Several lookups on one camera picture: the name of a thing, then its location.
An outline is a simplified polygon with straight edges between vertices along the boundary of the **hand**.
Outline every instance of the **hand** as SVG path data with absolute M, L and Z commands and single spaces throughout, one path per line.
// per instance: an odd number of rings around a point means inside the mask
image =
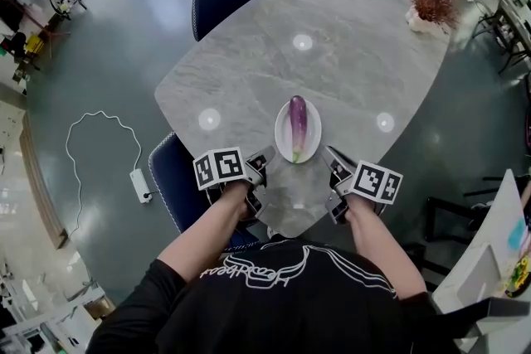
M 374 202 L 370 201 L 369 199 L 365 199 L 360 195 L 349 193 L 345 196 L 345 200 L 348 203 L 348 211 L 345 214 L 345 218 L 350 223 L 352 223 L 352 220 L 354 220 L 354 216 L 356 214 L 364 212 L 373 213 L 374 211 Z
M 231 204 L 231 209 L 238 215 L 239 220 L 247 217 L 246 196 L 251 184 L 244 180 L 227 183 L 221 199 Z

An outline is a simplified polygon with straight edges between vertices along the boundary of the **gray marble table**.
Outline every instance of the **gray marble table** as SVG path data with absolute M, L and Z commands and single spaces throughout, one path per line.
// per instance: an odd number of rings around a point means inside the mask
M 322 145 L 304 164 L 277 153 L 267 170 L 272 203 L 261 215 L 295 237 L 326 214 L 322 146 L 354 161 L 380 161 L 437 75 L 449 37 L 410 31 L 409 7 L 409 0 L 252 0 L 179 61 L 155 98 L 194 156 L 231 146 L 247 156 L 275 146 L 282 105 L 293 95 L 311 101 Z M 205 109 L 221 115 L 215 129 L 200 125 Z

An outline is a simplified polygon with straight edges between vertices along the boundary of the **concrete floor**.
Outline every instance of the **concrete floor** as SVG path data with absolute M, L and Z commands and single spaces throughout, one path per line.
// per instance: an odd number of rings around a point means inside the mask
M 70 124 L 84 112 L 117 114 L 144 148 L 139 165 L 147 176 L 149 152 L 170 131 L 153 93 L 195 43 L 191 0 L 84 1 L 89 10 L 62 25 L 71 35 L 54 42 L 53 59 L 43 58 L 44 71 L 28 84 L 37 156 L 69 231 L 77 214 L 77 182 L 64 148 Z M 481 186 L 481 176 L 501 175 L 507 167 L 521 173 L 528 164 L 527 100 L 523 85 L 513 84 L 525 64 L 499 78 L 502 59 L 492 36 L 468 42 L 480 12 L 474 3 L 462 10 L 460 30 L 426 101 L 382 161 L 406 176 L 398 203 L 383 216 L 400 241 L 420 237 L 427 196 L 465 202 L 461 193 Z M 140 205 L 134 194 L 128 173 L 137 151 L 130 132 L 101 116 L 89 118 L 73 132 L 70 148 L 84 204 L 72 241 L 105 292 L 120 302 L 177 229 L 158 196 Z M 154 189 L 150 179 L 149 185 Z M 353 248 L 348 232 L 326 217 L 306 236 Z M 452 249 L 439 248 L 430 255 L 451 262 Z

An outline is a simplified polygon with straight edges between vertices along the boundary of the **eggplant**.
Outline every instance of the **eggplant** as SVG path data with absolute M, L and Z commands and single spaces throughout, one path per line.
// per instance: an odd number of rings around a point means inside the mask
M 293 164 L 300 159 L 308 130 L 308 113 L 306 102 L 302 96 L 294 96 L 290 100 L 291 142 L 293 148 Z

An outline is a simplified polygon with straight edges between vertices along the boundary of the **white plate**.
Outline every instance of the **white plate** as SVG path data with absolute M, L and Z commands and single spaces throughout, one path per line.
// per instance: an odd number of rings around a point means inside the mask
M 321 118 L 314 104 L 306 100 L 306 113 L 308 115 L 308 126 L 306 129 L 306 140 L 304 149 L 300 154 L 298 164 L 308 161 L 314 155 L 321 141 Z M 276 116 L 275 121 L 275 142 L 276 147 L 289 162 L 293 162 L 293 148 L 291 146 L 291 121 L 290 102 L 287 102 Z

